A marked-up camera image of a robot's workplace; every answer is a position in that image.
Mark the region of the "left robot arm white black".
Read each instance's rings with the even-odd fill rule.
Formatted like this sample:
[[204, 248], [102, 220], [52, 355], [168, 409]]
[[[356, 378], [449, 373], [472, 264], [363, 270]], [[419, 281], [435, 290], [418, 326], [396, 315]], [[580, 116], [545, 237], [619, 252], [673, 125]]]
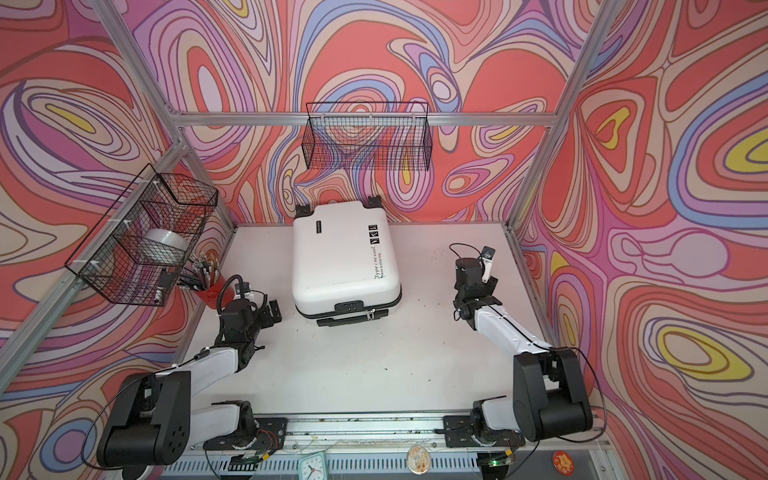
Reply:
[[192, 447], [254, 450], [263, 439], [270, 454], [280, 445], [245, 400], [191, 407], [194, 396], [248, 365], [260, 349], [258, 334], [281, 322], [282, 312], [275, 300], [258, 305], [239, 298], [223, 307], [219, 320], [213, 346], [179, 365], [125, 379], [96, 449], [99, 467], [133, 478], [148, 467], [175, 463]]

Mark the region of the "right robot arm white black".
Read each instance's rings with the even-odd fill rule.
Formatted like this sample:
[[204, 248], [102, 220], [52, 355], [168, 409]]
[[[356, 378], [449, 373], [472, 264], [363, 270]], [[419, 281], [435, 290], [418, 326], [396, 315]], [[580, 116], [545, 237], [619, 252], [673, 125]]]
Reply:
[[591, 404], [577, 354], [556, 348], [514, 320], [494, 296], [497, 279], [485, 257], [455, 261], [455, 313], [512, 362], [512, 394], [473, 403], [470, 428], [481, 444], [506, 433], [538, 442], [591, 430]]

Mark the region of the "red pen cup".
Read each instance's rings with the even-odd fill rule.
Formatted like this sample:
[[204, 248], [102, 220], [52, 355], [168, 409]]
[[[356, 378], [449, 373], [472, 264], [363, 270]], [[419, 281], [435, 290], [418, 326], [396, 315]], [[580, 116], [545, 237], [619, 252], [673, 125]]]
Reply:
[[182, 289], [196, 294], [209, 308], [214, 310], [226, 306], [234, 299], [234, 290], [226, 286], [216, 255], [191, 254], [177, 280]]

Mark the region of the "small white clock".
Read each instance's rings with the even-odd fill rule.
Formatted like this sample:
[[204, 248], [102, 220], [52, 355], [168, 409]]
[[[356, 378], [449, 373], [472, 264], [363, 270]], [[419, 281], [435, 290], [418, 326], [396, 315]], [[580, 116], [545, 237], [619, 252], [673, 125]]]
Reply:
[[300, 480], [327, 480], [328, 467], [324, 452], [315, 452], [302, 457], [298, 463]]

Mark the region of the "round food badge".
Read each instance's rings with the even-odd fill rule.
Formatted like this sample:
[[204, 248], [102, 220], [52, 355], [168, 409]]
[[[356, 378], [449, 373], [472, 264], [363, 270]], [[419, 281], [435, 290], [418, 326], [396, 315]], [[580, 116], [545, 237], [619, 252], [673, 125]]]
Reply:
[[406, 456], [406, 466], [415, 475], [426, 474], [431, 468], [429, 451], [421, 445], [411, 447]]

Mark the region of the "red round sticker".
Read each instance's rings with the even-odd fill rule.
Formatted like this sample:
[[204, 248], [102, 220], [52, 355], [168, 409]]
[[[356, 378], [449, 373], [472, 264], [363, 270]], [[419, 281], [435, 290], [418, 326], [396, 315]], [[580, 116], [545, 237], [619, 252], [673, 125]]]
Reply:
[[556, 451], [552, 455], [555, 470], [563, 476], [571, 476], [575, 471], [573, 458], [565, 451]]

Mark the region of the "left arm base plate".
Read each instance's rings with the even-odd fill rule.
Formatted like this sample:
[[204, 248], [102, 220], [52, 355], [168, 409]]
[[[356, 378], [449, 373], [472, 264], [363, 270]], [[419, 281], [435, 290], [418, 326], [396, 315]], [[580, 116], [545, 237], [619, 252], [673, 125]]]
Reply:
[[233, 433], [203, 443], [206, 451], [250, 450], [274, 453], [285, 445], [286, 417], [256, 417], [252, 426], [238, 427]]

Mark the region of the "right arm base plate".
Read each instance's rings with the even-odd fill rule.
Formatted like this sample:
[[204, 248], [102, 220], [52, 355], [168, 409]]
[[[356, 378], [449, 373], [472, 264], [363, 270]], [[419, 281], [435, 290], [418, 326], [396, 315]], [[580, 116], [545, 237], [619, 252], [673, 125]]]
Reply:
[[444, 437], [449, 448], [511, 448], [526, 444], [525, 438], [514, 430], [492, 429], [474, 414], [446, 415], [443, 425], [434, 430]]

